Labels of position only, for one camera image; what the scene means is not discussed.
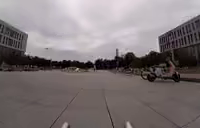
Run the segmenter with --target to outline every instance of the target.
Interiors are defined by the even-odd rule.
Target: sidewalk
[[[200,74],[181,74],[181,80],[200,83]]]

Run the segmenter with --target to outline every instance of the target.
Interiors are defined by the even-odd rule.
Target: building facade
[[[159,36],[160,52],[200,62],[200,15]]]
[[[23,55],[26,51],[28,35],[0,20],[0,63],[12,54]]]

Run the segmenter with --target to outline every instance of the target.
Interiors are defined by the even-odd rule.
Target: sky
[[[26,53],[53,60],[140,57],[199,14],[200,0],[0,0],[0,19],[28,33]]]

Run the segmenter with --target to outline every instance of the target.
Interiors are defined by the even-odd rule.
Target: road
[[[200,128],[200,83],[107,71],[0,72],[0,128]]]

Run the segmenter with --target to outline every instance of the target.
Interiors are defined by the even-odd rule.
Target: lamp post
[[[50,66],[50,68],[52,69],[52,60],[51,60],[50,56],[48,56],[48,58],[49,58],[49,60],[50,60],[49,66]]]

